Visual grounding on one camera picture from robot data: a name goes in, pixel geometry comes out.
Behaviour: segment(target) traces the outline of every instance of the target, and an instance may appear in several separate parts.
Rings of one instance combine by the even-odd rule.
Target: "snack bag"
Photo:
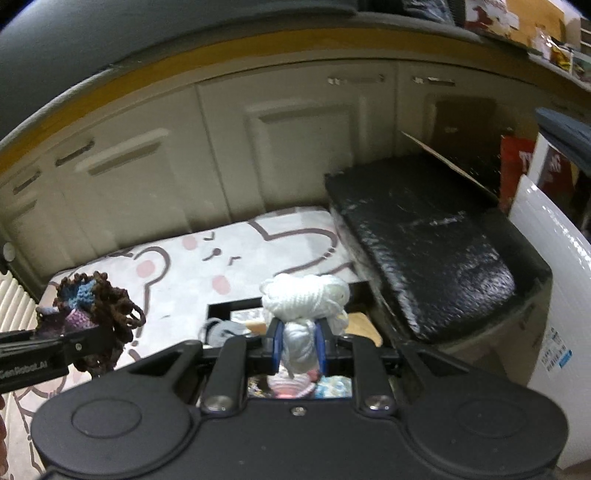
[[[526,138],[501,138],[501,197],[499,208],[508,213],[522,174],[530,169],[535,142]],[[550,166],[541,189],[556,205],[570,201],[574,193],[570,162],[553,148],[548,152]]]
[[[469,30],[486,30],[509,37],[506,0],[466,0],[466,23]]]

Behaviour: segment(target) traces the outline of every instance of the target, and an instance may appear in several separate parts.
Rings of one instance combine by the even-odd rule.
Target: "white blanket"
[[[259,285],[278,273],[332,273],[346,281],[357,278],[349,256],[324,209],[274,212],[191,235],[128,248],[75,270],[57,274],[41,305],[51,305],[56,286],[74,273],[107,272],[110,282],[126,288],[142,307],[146,325],[126,346],[118,367],[186,339],[195,339],[210,304],[260,296]],[[49,397],[87,381],[70,367],[67,377],[8,396],[9,480],[33,480],[43,471],[29,438],[34,412]]]

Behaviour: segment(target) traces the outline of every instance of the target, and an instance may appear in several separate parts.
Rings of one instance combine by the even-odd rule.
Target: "cabinet door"
[[[392,155],[395,64],[297,64],[199,85],[235,219],[326,201],[324,174]]]
[[[499,131],[513,131],[518,137],[535,139],[535,109],[547,103],[547,96],[534,85],[492,73],[434,63],[402,61],[398,65],[398,125],[429,143],[434,129],[436,105],[441,100],[471,97],[496,102],[493,125]],[[449,125],[449,135],[461,135]],[[399,143],[399,154],[414,151],[407,141]]]
[[[17,249],[17,265],[46,280],[95,255],[72,210],[56,188],[54,169],[38,161],[0,188],[0,220]]]
[[[194,86],[133,106],[49,155],[98,254],[229,220]]]

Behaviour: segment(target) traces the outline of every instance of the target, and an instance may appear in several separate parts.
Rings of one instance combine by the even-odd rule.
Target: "blue gripper pad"
[[[324,335],[322,334],[322,328],[320,322],[317,320],[316,328],[314,330],[314,344],[316,346],[316,355],[318,355],[318,364],[320,365],[320,372],[323,375],[327,374],[326,367],[326,348],[324,347]]]
[[[283,352],[283,322],[278,322],[275,336],[273,337],[273,368],[275,372],[279,371],[279,364],[281,363],[281,353]]]

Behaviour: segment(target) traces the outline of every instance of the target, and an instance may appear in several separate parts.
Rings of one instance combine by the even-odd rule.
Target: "red package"
[[[499,208],[507,213],[513,203],[517,185],[522,174],[530,169],[535,142],[526,138],[501,138],[501,198]],[[573,175],[570,162],[558,151],[550,148],[549,168],[541,189],[554,203],[563,205],[573,195]]]

